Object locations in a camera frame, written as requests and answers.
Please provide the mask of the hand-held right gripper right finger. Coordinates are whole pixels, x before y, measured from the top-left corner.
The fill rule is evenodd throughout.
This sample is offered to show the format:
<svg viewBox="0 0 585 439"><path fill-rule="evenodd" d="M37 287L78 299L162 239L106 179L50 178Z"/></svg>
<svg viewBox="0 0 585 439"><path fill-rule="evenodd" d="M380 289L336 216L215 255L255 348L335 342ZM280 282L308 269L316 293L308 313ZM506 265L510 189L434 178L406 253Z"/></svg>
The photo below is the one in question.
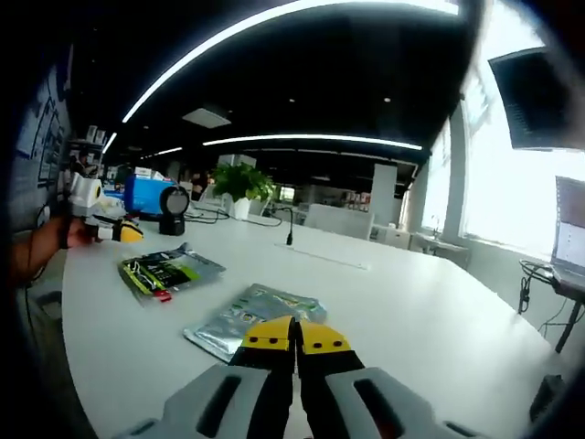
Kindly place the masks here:
<svg viewBox="0 0 585 439"><path fill-rule="evenodd" d="M439 421L429 402L383 369L366 367L346 338L299 322L301 400L314 438L483 438Z"/></svg>

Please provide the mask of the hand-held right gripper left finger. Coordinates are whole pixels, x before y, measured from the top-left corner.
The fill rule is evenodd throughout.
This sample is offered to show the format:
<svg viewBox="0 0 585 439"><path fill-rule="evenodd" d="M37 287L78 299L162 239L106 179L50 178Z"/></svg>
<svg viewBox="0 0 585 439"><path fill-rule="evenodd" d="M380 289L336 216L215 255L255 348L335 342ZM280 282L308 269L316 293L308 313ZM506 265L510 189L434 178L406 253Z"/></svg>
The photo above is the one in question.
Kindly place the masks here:
<svg viewBox="0 0 585 439"><path fill-rule="evenodd" d="M295 319L255 325L227 365L207 369L119 438L283 438L293 403Z"/></svg>

